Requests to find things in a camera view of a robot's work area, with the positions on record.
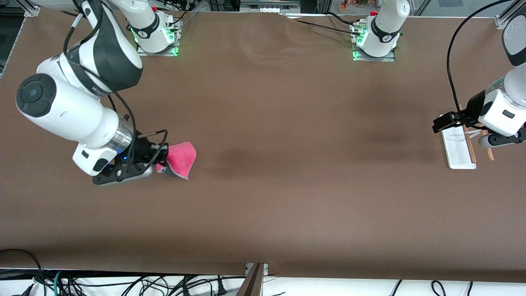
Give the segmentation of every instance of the plug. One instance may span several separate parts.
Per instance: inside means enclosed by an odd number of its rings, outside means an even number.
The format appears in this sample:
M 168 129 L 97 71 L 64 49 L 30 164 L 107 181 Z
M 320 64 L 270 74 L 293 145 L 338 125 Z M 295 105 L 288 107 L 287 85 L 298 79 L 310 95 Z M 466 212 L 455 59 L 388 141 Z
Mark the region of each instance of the plug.
M 188 292 L 188 287 L 186 284 L 183 285 L 183 296 L 192 296 L 190 295 L 190 292 Z
M 27 287 L 27 289 L 24 291 L 24 293 L 22 293 L 21 296 L 29 296 L 29 294 L 31 293 L 31 289 L 33 288 L 35 284 L 31 284 L 29 287 Z
M 220 276 L 217 276 L 218 280 L 217 280 L 217 296 L 222 296 L 222 295 L 225 295 L 226 293 L 228 293 L 228 291 L 225 289 L 225 287 L 223 286 L 223 281 L 221 280 L 221 277 Z

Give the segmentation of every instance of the pink cloth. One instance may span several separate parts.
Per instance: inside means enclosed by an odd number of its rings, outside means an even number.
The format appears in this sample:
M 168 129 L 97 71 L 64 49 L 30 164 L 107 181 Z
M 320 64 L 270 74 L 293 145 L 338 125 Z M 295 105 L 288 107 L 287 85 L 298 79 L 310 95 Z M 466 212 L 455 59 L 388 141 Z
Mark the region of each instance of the pink cloth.
M 157 172 L 166 173 L 167 175 L 176 176 L 188 180 L 188 174 L 194 164 L 197 152 L 190 142 L 184 142 L 168 147 L 166 163 L 168 167 L 157 164 Z

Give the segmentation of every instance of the brown table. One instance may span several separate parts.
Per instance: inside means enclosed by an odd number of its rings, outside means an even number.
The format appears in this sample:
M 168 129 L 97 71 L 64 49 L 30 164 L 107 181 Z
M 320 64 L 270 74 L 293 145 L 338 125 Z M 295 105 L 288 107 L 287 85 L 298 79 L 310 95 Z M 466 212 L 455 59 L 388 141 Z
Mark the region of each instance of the brown table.
M 0 83 L 0 247 L 46 268 L 240 274 L 268 262 L 281 276 L 526 280 L 525 146 L 495 149 L 494 162 L 476 147 L 478 168 L 453 171 L 431 129 L 453 110 L 446 49 L 461 19 L 410 18 L 397 61 L 369 63 L 352 60 L 343 33 L 200 13 L 179 56 L 144 57 L 139 85 L 121 92 L 141 131 L 194 144 L 190 181 L 109 188 L 72 162 L 76 143 L 15 108 L 72 21 L 28 18 Z M 71 44 L 87 32 L 83 21 Z M 511 68 L 500 35 L 492 19 L 460 33 L 461 103 Z M 32 266 L 0 265 L 17 264 Z

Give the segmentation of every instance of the wooden stick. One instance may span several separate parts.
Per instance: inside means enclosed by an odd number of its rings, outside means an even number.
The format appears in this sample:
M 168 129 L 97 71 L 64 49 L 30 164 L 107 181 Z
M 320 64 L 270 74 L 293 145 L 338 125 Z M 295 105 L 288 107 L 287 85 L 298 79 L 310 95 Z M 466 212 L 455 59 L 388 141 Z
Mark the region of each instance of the wooden stick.
M 464 130 L 464 138 L 466 138 L 466 143 L 468 144 L 468 151 L 469 151 L 469 158 L 471 158 L 471 163 L 477 163 L 477 158 L 475 157 L 475 150 L 473 150 L 473 143 L 471 143 L 471 138 L 469 137 L 469 134 L 466 132 L 468 131 L 468 128 L 463 125 L 462 130 Z
M 485 135 L 487 135 L 487 134 L 488 134 L 488 132 L 487 132 L 486 130 L 482 130 L 482 135 L 483 135 L 483 136 L 485 136 Z M 488 154 L 488 158 L 489 158 L 490 161 L 495 160 L 495 158 L 493 158 L 493 152 L 491 151 L 491 148 L 487 148 L 487 149 L 486 149 L 486 152 L 487 152 L 487 154 Z

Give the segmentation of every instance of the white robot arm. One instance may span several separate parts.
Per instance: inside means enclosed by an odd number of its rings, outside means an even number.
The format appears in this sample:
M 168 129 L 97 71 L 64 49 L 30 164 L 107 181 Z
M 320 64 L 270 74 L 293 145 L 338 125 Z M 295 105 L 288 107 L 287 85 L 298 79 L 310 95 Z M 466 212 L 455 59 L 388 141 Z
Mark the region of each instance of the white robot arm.
M 433 131 L 477 123 L 490 131 L 479 138 L 485 148 L 526 140 L 526 7 L 519 10 L 502 32 L 502 45 L 514 66 L 504 77 L 472 97 L 466 109 L 435 119 Z
M 376 16 L 368 16 L 367 29 L 358 40 L 358 47 L 373 57 L 386 56 L 396 47 L 400 29 L 409 16 L 407 0 L 384 0 Z
M 149 53 L 158 53 L 175 41 L 174 17 L 153 11 L 148 0 L 109 0 L 117 6 L 134 31 L 137 43 Z M 56 10 L 79 10 L 82 0 L 33 0 L 39 6 Z
M 139 133 L 127 118 L 100 103 L 101 97 L 135 86 L 142 62 L 107 4 L 75 1 L 81 14 L 70 33 L 85 15 L 94 28 L 93 35 L 74 45 L 67 55 L 64 50 L 43 61 L 37 74 L 20 85 L 17 108 L 43 129 L 78 142 L 73 161 L 94 176 L 96 184 L 149 176 L 151 165 L 165 160 L 167 143 L 156 145 L 146 137 L 134 138 Z M 127 159 L 130 150 L 133 159 Z

